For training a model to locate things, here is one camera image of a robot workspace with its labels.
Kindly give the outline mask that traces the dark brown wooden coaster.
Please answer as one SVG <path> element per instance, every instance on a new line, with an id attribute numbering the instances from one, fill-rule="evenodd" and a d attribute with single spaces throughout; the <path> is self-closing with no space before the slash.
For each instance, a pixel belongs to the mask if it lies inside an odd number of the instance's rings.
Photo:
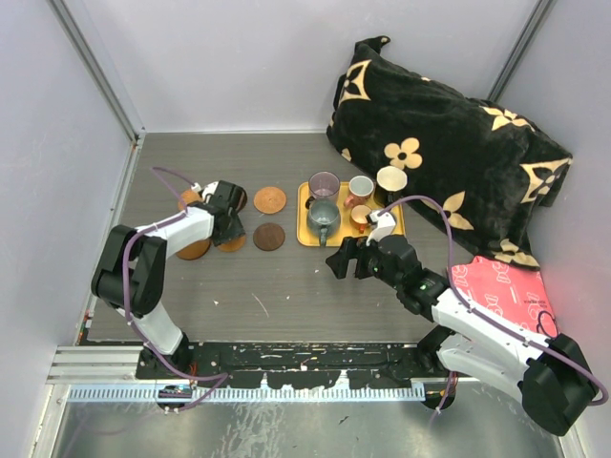
<path id="1" fill-rule="evenodd" d="M 247 204 L 248 196 L 245 190 L 241 191 L 240 199 L 238 202 L 237 211 L 240 212 Z"/>

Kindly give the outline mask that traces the orange cork coaster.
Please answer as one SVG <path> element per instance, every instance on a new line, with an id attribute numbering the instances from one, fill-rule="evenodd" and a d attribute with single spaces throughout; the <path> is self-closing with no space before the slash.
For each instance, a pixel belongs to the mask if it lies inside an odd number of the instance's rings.
<path id="1" fill-rule="evenodd" d="M 202 202 L 200 194 L 193 189 L 187 189 L 179 197 L 178 208 L 184 211 L 189 204 L 194 202 Z"/>

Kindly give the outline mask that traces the light woven coaster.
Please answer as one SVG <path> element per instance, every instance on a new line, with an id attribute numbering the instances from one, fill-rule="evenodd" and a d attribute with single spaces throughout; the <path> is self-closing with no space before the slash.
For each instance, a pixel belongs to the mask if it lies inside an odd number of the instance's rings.
<path id="1" fill-rule="evenodd" d="M 273 215 L 284 209 L 286 194 L 275 186 L 263 187 L 255 194 L 253 205 L 262 214 Z"/>

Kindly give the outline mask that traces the orange wooden coaster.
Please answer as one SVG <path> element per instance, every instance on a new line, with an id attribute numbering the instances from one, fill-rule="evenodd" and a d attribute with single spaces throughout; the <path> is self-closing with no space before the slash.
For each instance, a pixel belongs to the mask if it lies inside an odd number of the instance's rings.
<path id="1" fill-rule="evenodd" d="M 218 249 L 224 253 L 233 253 L 242 249 L 246 242 L 246 236 L 240 236 L 236 239 L 230 240 L 229 242 L 222 243 L 218 246 Z"/>

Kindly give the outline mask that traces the grooved wooden coaster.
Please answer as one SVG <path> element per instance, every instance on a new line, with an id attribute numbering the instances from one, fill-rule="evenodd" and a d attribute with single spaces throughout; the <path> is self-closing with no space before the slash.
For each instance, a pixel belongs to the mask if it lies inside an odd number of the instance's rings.
<path id="1" fill-rule="evenodd" d="M 179 250 L 176 256 L 181 260 L 197 260 L 208 252 L 210 245 L 209 239 L 201 239 Z"/>

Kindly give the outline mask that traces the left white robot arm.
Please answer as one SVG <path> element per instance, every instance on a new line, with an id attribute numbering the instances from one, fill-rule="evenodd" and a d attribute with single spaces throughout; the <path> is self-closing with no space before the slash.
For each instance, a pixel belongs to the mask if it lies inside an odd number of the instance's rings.
<path id="1" fill-rule="evenodd" d="M 170 378 L 188 372 L 193 353 L 161 303 L 167 260 L 196 242 L 219 246 L 245 235 L 239 212 L 247 194 L 241 186 L 218 180 L 192 190 L 196 201 L 172 217 L 112 228 L 91 282 L 92 294 L 126 319 Z"/>

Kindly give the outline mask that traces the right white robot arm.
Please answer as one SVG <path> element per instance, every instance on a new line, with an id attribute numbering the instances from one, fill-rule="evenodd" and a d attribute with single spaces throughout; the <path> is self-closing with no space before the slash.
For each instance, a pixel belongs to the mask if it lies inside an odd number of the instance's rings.
<path id="1" fill-rule="evenodd" d="M 385 216 L 374 212 L 371 235 L 344 238 L 327 258 L 335 278 L 344 278 L 354 260 L 355 278 L 382 281 L 407 310 L 435 323 L 418 345 L 424 372 L 475 377 L 520 402 L 547 432 L 565 435 L 600 392 L 578 343 L 530 331 L 457 292 L 422 266 L 404 236 L 381 228 Z"/>

